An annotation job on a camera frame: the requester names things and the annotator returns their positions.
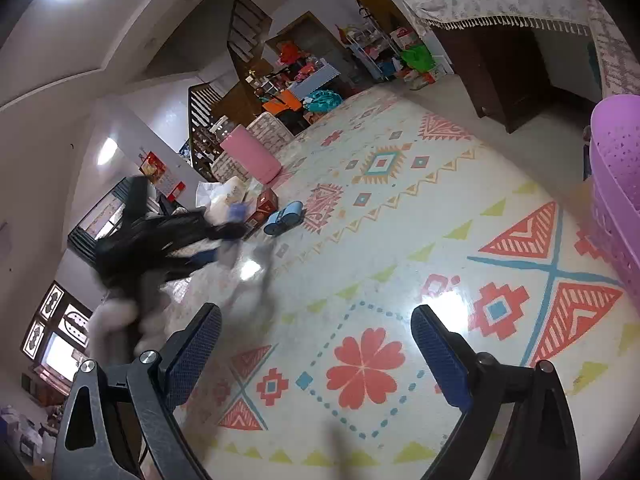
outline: window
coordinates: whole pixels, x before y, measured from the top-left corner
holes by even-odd
[[[69,394],[76,371],[87,359],[90,317],[87,307],[53,282],[22,342],[22,351],[34,361],[34,371],[64,395]]]
[[[92,267],[95,267],[95,241],[113,234],[122,225],[122,213],[130,186],[130,179],[123,178],[67,237],[69,248]],[[149,198],[146,205],[150,212],[160,212],[160,206],[154,200]]]

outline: plastic bag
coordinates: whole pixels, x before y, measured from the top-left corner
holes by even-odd
[[[311,92],[307,98],[311,99],[311,102],[305,104],[305,108],[313,113],[330,112],[342,104],[342,98],[330,90],[316,90],[315,92]]]
[[[229,205],[242,202],[244,184],[233,176],[224,184],[219,182],[199,182],[196,190],[196,207],[206,207],[204,218],[217,225],[227,222]]]
[[[431,56],[431,52],[424,45],[412,46],[402,52],[402,59],[411,68],[415,68],[418,72],[425,73],[436,66],[436,62]]]

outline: teal bag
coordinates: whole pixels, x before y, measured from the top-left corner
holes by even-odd
[[[305,105],[305,109],[313,113],[330,112],[342,104],[342,98],[330,90],[316,90],[307,97],[312,101]]]

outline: green bag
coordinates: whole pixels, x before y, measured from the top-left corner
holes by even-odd
[[[412,46],[402,52],[402,59],[411,68],[415,68],[420,73],[425,73],[436,66],[436,62],[431,56],[431,52],[424,45]]]

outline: cardboard box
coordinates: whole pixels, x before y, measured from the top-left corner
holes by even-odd
[[[0,416],[0,437],[7,441],[10,441],[18,427],[20,426],[20,418],[10,413],[5,413]]]
[[[396,44],[403,50],[408,49],[410,46],[414,44],[420,43],[420,38],[418,35],[408,28],[400,27],[394,30],[390,36],[396,42]]]
[[[267,218],[277,210],[278,196],[273,192],[273,189],[265,189],[257,198],[249,203],[249,207],[247,208],[249,216],[244,221],[244,225],[249,229],[247,237],[264,224]]]
[[[443,78],[447,73],[444,70],[444,67],[438,63],[435,67],[429,70],[429,74],[433,77],[433,82],[436,82],[438,79]]]

